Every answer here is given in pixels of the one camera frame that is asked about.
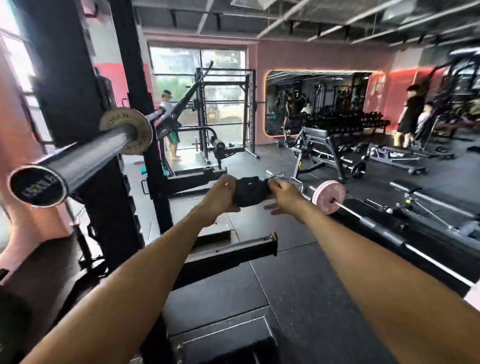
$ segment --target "shorts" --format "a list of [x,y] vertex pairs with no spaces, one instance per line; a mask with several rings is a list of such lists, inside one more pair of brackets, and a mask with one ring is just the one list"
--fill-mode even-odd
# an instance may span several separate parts
[[178,132],[171,132],[167,135],[167,138],[170,144],[177,145],[178,143],[180,143],[180,137]]

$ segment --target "black shirt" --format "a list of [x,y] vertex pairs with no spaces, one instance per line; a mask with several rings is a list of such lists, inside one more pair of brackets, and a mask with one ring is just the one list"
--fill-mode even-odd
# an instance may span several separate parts
[[423,97],[418,95],[412,96],[407,100],[405,107],[407,111],[405,111],[397,131],[404,134],[414,133],[417,128],[419,116],[423,111]]

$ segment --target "person's left arm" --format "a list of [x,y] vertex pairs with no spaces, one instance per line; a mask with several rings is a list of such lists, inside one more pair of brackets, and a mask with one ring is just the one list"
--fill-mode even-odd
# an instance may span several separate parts
[[115,270],[34,347],[22,364],[128,363],[158,319],[200,230],[232,205],[236,180],[222,177],[203,201]]

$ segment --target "hand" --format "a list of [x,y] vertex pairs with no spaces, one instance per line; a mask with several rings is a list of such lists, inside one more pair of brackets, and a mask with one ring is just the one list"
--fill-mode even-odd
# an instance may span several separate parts
[[265,210],[271,210],[272,215],[289,214],[296,218],[302,224],[308,201],[298,191],[297,187],[291,183],[271,179],[268,186],[275,196],[276,202],[264,206]]
[[224,212],[239,212],[240,208],[233,205],[233,195],[237,179],[223,175],[205,195],[193,211],[198,213],[204,227],[212,225],[216,218]]

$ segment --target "black barbell pad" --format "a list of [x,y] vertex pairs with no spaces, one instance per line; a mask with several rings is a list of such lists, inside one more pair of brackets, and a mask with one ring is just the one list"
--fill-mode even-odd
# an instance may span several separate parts
[[237,180],[233,204],[238,207],[248,207],[264,201],[270,192],[269,179],[261,180],[257,176],[243,177]]

